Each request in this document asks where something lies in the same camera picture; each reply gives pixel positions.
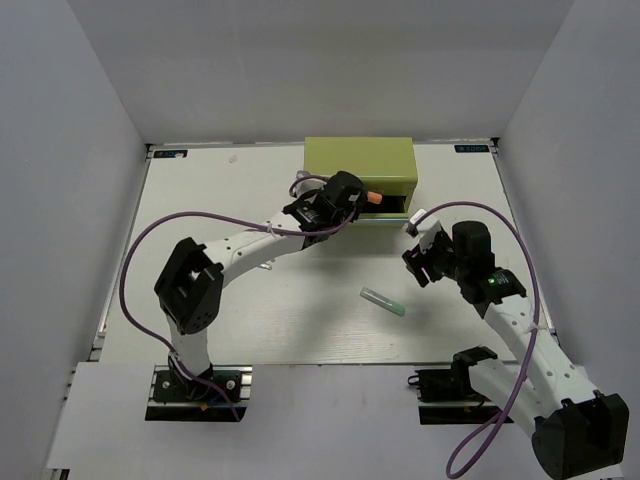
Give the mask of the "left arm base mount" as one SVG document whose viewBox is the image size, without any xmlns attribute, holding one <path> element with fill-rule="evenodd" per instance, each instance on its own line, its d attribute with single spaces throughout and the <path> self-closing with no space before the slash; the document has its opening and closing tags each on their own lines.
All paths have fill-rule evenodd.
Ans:
<svg viewBox="0 0 640 480">
<path fill-rule="evenodd" d="M 193 380 L 183 382 L 169 366 L 154 369 L 145 420 L 151 422 L 234 423 L 242 420 L 249 405 L 251 366 L 220 366 L 211 372 L 215 384 L 229 398 L 232 408 L 214 388 Z"/>
</svg>

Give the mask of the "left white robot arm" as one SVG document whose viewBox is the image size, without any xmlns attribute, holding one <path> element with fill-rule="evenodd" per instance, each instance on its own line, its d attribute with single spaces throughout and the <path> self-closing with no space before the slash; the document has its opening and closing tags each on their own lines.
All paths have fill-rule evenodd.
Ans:
<svg viewBox="0 0 640 480">
<path fill-rule="evenodd" d="M 154 291 L 169 323 L 180 391 L 199 399 L 210 390 L 207 328 L 219 313 L 225 287 L 263 263 L 327 240 L 355 221 L 366 204 L 381 201 L 381 194 L 345 171 L 328 179 L 300 178 L 294 200 L 270 220 L 218 241 L 179 241 Z"/>
</svg>

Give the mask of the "green highlighter pen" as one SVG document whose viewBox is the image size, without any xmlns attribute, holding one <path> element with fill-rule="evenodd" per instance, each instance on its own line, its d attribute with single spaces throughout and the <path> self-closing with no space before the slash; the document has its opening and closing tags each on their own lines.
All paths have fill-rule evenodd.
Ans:
<svg viewBox="0 0 640 480">
<path fill-rule="evenodd" d="M 403 317 L 406 313 L 406 309 L 402 304 L 391 300 L 388 297 L 385 297 L 384 295 L 367 287 L 362 287 L 359 295 L 361 298 L 369 301 L 370 303 L 373 303 L 380 308 L 383 308 L 384 310 L 396 316 Z"/>
</svg>

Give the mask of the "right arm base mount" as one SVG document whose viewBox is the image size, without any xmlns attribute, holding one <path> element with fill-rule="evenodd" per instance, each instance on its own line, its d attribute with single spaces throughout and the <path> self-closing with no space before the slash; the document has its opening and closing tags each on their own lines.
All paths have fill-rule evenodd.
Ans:
<svg viewBox="0 0 640 480">
<path fill-rule="evenodd" d="M 463 393 L 450 368 L 415 370 L 407 384 L 417 393 L 423 426 L 482 425 L 501 413 L 481 394 Z"/>
</svg>

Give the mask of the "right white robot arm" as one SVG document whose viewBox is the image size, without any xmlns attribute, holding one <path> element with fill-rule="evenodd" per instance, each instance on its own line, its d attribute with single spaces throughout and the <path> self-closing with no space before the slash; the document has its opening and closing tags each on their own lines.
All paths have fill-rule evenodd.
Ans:
<svg viewBox="0 0 640 480">
<path fill-rule="evenodd" d="M 552 479 L 569 479 L 623 460 L 629 409 L 604 394 L 534 319 L 535 306 L 518 278 L 499 267 L 487 226 L 462 221 L 446 232 L 436 219 L 412 219 L 417 245 L 403 255 L 420 286 L 454 281 L 463 299 L 493 329 L 520 365 L 511 372 L 487 347 L 457 353 L 451 384 L 461 397 L 493 402 L 530 438 Z"/>
</svg>

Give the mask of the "orange highlighter pen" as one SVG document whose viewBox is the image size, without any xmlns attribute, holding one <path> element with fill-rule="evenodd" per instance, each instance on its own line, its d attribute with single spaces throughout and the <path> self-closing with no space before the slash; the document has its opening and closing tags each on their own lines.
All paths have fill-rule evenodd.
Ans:
<svg viewBox="0 0 640 480">
<path fill-rule="evenodd" d="M 380 193 L 377 192 L 373 192 L 373 191 L 368 191 L 367 192 L 367 202 L 374 204 L 374 205 L 379 205 L 383 200 L 383 196 Z"/>
</svg>

